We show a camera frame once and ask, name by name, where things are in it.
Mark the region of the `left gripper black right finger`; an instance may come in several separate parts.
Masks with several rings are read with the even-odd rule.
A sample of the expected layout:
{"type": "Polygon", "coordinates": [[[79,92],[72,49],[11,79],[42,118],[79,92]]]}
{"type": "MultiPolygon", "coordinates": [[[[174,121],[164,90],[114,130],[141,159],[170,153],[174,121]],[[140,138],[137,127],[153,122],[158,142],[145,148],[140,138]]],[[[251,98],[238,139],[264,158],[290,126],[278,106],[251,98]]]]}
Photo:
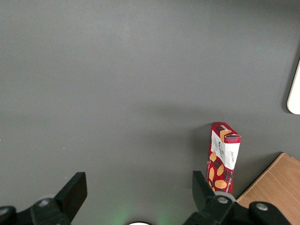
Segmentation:
{"type": "Polygon", "coordinates": [[[194,171],[192,194],[198,209],[185,225],[289,225],[282,212],[268,202],[252,202],[248,208],[226,192],[214,192],[201,171],[194,171]]]}

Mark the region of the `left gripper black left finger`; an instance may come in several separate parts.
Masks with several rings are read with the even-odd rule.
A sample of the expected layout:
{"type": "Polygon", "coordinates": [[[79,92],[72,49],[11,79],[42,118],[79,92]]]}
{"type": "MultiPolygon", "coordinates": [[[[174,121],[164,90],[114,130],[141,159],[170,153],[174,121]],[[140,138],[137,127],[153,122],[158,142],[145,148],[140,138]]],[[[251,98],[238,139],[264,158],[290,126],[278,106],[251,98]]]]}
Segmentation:
{"type": "Polygon", "coordinates": [[[70,225],[87,197],[86,173],[77,172],[53,198],[43,198],[28,209],[1,206],[2,225],[70,225]]]}

